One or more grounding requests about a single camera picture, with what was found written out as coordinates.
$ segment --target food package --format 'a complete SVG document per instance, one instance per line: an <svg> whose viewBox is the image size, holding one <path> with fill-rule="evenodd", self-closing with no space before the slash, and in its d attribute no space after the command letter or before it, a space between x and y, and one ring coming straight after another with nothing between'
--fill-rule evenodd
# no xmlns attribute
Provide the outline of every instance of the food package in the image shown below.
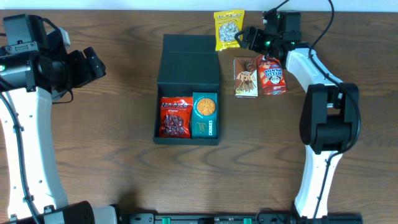
<svg viewBox="0 0 398 224"><path fill-rule="evenodd" d="M235 97L237 98L257 98L257 70L256 58L235 57L234 59L234 79Z"/></svg>
<svg viewBox="0 0 398 224"><path fill-rule="evenodd" d="M217 138L217 93L193 93L192 138Z"/></svg>
<svg viewBox="0 0 398 224"><path fill-rule="evenodd" d="M240 47L235 40L235 34L242 30L244 10L215 12L216 22L216 50L230 47Z"/></svg>
<svg viewBox="0 0 398 224"><path fill-rule="evenodd" d="M191 138L189 124L192 97L162 97L160 99L160 129L162 138Z"/></svg>
<svg viewBox="0 0 398 224"><path fill-rule="evenodd" d="M274 57L257 56L257 72L265 95L279 95L287 92L284 71L279 60Z"/></svg>

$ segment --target white backdrop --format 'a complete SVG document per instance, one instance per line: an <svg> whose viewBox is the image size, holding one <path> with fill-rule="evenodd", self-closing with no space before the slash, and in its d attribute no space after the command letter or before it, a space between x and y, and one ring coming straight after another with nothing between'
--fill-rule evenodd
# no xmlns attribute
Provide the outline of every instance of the white backdrop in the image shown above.
<svg viewBox="0 0 398 224"><path fill-rule="evenodd" d="M0 9L146 9L263 11L283 0L0 0ZM398 12L398 0L333 0L336 11ZM281 9L329 11L327 0L290 0Z"/></svg>

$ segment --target wooden table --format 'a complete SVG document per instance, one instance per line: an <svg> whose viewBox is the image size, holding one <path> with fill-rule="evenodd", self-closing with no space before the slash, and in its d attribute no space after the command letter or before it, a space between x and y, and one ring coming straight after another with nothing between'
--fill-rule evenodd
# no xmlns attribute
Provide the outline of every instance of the wooden table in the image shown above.
<svg viewBox="0 0 398 224"><path fill-rule="evenodd" d="M48 17L69 31L71 50L92 46L107 67L104 78L74 91L73 103L52 109L58 171L70 203L119 203L125 212L146 208L160 213L290 209L305 162L299 136L305 93L287 73L287 94L235 99L233 58L254 52L219 54L219 146L152 142L163 34L214 34L212 12L0 11L0 16L23 12ZM328 12L303 12L302 39L314 41L329 19ZM337 12L317 45L331 72L358 85L363 120L358 143L336 170L328 208L360 212L366 223L398 218L397 20L398 14ZM261 12L246 12L245 26L261 24ZM0 38L0 44L6 40ZM9 172L0 136L4 222Z"/></svg>

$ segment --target yellow bag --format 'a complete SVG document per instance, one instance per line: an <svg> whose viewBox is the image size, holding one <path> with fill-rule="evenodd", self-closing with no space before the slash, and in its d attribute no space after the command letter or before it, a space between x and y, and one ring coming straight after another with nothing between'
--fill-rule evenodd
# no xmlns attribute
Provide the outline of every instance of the yellow bag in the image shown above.
<svg viewBox="0 0 398 224"><path fill-rule="evenodd" d="M215 12L216 22L216 50L224 50L230 47L240 47L235 40L235 33L242 30L244 10L230 10Z"/></svg>

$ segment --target box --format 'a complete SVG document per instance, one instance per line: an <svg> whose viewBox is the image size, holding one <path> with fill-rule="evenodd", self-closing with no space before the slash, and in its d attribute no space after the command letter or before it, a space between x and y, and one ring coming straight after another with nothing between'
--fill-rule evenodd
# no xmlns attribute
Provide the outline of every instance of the box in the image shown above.
<svg viewBox="0 0 398 224"><path fill-rule="evenodd" d="M256 58L235 57L234 59L234 94L237 98L257 98Z"/></svg>
<svg viewBox="0 0 398 224"><path fill-rule="evenodd" d="M217 138L217 93L193 93L192 138Z"/></svg>
<svg viewBox="0 0 398 224"><path fill-rule="evenodd" d="M157 80L156 117L153 140L155 144L209 145L219 143L220 129L217 114L217 138L180 139L160 138L160 98L163 96L193 96L193 92L220 91L220 68L215 51L214 35L173 35L163 37L163 52Z"/></svg>
<svg viewBox="0 0 398 224"><path fill-rule="evenodd" d="M279 95L287 92L286 79L282 65L276 58L257 56L259 85L265 95Z"/></svg>

